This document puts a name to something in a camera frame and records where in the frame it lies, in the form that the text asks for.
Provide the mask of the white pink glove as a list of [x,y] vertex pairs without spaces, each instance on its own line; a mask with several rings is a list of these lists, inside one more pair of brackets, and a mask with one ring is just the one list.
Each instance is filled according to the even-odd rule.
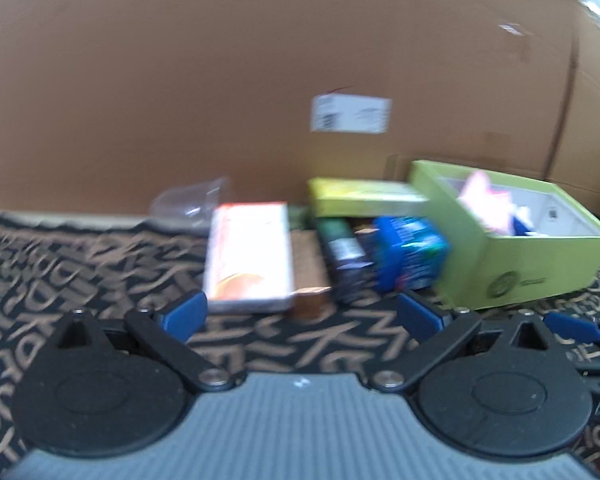
[[489,176],[476,170],[465,181],[457,200],[490,232],[502,235],[513,233],[516,206],[508,191],[495,191]]

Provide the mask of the green cardboard storage box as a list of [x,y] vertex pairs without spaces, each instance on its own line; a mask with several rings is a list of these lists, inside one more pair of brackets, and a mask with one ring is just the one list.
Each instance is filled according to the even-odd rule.
[[425,216],[450,245],[434,291],[452,307],[523,304],[592,284],[600,268],[600,220],[550,182],[486,170],[494,190],[530,209],[532,235],[489,230],[460,202],[474,168],[415,160],[408,182],[429,198]]

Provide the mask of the blue plastic container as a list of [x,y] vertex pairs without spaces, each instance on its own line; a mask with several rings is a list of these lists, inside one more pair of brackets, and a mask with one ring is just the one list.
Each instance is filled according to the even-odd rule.
[[450,246],[432,222],[385,216],[376,218],[374,227],[378,292],[425,289],[437,281]]

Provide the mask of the white flat box under gloves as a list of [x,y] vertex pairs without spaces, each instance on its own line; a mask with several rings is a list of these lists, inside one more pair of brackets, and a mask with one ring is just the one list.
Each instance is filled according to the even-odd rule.
[[290,308],[294,270],[286,203],[234,203],[215,209],[202,290],[212,314]]

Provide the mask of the clear plastic cup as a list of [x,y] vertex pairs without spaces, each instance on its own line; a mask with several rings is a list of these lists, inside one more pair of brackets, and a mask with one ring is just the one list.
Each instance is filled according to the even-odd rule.
[[174,186],[151,202],[149,215],[194,232],[208,232],[215,209],[226,201],[231,189],[228,177]]

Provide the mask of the dark small box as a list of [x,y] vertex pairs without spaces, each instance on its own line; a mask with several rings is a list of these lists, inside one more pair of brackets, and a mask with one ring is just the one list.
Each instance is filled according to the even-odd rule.
[[347,219],[317,218],[315,229],[332,283],[332,296],[338,304],[354,304],[375,281],[372,258]]

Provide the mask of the brown wooden box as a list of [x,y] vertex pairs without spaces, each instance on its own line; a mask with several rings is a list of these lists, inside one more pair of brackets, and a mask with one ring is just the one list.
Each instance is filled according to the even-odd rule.
[[319,318],[330,305],[330,284],[317,234],[309,230],[290,233],[294,291],[289,316],[296,320]]

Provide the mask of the yellow-green flat box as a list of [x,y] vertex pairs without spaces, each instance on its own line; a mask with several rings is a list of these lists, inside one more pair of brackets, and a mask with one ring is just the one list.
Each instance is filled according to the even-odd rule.
[[312,178],[310,204],[317,218],[422,216],[428,198],[404,182]]

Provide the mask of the white shipping label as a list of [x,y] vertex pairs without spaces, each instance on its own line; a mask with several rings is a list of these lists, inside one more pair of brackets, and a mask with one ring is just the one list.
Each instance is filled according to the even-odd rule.
[[327,93],[312,100],[312,131],[383,134],[388,131],[392,101],[377,96]]

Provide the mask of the large brown cardboard box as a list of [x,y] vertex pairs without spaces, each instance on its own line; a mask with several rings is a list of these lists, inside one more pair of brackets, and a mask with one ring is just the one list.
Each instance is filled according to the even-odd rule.
[[[388,131],[312,131],[327,93],[392,101]],[[600,28],[578,0],[0,0],[0,209],[145,211],[228,177],[415,159],[547,179],[600,212]]]

